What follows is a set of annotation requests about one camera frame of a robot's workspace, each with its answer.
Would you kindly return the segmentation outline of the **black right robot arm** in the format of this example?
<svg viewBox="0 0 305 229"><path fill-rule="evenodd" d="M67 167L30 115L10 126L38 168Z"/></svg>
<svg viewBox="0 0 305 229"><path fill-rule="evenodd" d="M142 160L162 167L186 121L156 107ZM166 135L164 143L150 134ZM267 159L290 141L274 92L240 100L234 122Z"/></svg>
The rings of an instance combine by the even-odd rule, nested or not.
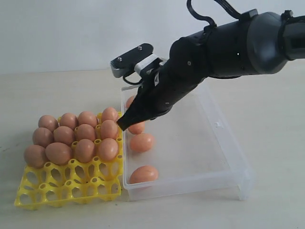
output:
<svg viewBox="0 0 305 229"><path fill-rule="evenodd" d="M275 74L304 56L305 18L293 17L290 10L281 15L253 10L240 20L181 37L171 45L168 60L143 44L112 62L117 77L137 73L141 78L134 101L117 124L125 130L167 114L208 77Z"/></svg>

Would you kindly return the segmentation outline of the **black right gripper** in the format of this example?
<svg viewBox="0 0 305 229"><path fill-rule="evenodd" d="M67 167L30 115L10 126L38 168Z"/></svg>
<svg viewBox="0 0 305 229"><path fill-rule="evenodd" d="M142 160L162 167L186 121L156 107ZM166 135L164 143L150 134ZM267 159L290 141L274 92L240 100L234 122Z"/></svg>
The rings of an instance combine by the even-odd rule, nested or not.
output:
<svg viewBox="0 0 305 229"><path fill-rule="evenodd" d="M205 78L205 67L188 62L167 62L151 82L138 90L135 100L117 125L125 131L130 126L157 118L198 86Z"/></svg>

